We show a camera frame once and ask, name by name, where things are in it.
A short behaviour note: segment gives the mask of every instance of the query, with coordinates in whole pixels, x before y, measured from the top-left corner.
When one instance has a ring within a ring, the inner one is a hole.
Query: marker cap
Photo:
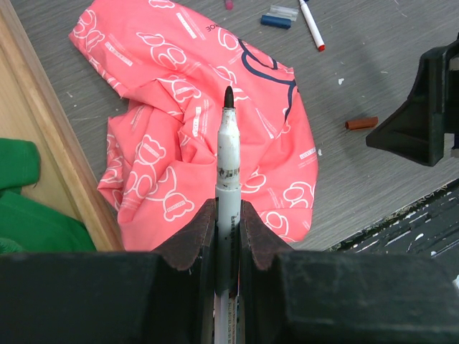
[[[276,16],[277,18],[289,19],[294,22],[298,16],[298,9],[290,9],[288,7],[271,5],[270,13],[268,13],[268,16]]]
[[[269,27],[280,27],[282,29],[289,29],[292,26],[292,21],[285,18],[277,18],[276,16],[261,16],[261,24],[268,25]]]

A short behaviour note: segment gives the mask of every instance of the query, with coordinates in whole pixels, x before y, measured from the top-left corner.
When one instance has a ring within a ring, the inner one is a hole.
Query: navy blue outline
[[[288,114],[290,113],[290,110],[292,109],[292,104],[293,104],[293,89],[296,86],[295,79],[293,79],[293,80],[276,79],[275,77],[272,77],[270,75],[267,75],[267,74],[265,74],[263,72],[260,72],[260,71],[256,70],[255,68],[250,66],[249,62],[247,61],[247,56],[250,57],[251,59],[253,59],[254,61],[258,62],[263,67],[269,68],[270,70],[278,70],[278,62],[275,59],[271,58],[271,60],[273,61],[273,66],[272,67],[267,66],[266,64],[260,62],[259,59],[257,57],[255,57],[255,55],[252,54],[252,52],[249,51],[249,49],[245,46],[245,43],[240,38],[238,39],[238,41],[239,41],[239,44],[240,44],[242,50],[244,51],[242,53],[242,55],[241,55],[242,64],[244,65],[244,67],[249,72],[251,72],[252,74],[254,74],[257,77],[261,77],[261,78],[269,80],[269,81],[277,82],[278,84],[289,85],[288,93],[287,93],[288,108],[285,111],[285,119],[287,120]]]

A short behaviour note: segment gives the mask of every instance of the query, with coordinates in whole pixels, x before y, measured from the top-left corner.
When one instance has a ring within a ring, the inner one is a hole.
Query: white speck
[[[398,11],[402,16],[404,16],[405,18],[408,18],[408,16],[407,16],[405,13],[403,13],[402,11],[400,11],[398,8],[397,8],[397,11]]]
[[[459,275],[456,277],[456,279],[453,281],[454,285],[456,288],[459,289]]]

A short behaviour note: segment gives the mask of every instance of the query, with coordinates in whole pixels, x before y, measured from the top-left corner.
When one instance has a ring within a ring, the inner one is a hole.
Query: gray floor
[[[91,0],[11,2],[99,178],[105,167],[107,117],[122,113],[126,102],[67,39]],[[295,0],[235,0],[233,11],[224,9],[223,0],[178,2],[295,68],[322,152],[313,228],[297,247],[325,249],[458,177],[457,160],[422,167],[367,148],[366,132],[344,129],[348,119],[383,120],[399,107],[412,87],[420,55],[457,37],[458,2],[312,0],[309,6],[326,41],[324,53],[317,52],[301,16],[289,30],[260,25],[271,4],[294,7]]]

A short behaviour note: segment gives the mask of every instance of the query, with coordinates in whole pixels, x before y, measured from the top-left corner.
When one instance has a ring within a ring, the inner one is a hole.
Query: blue object
[[[280,27],[282,29],[289,29],[292,26],[292,21],[285,18],[277,18],[276,16],[261,16],[261,24],[268,25],[269,27]]]

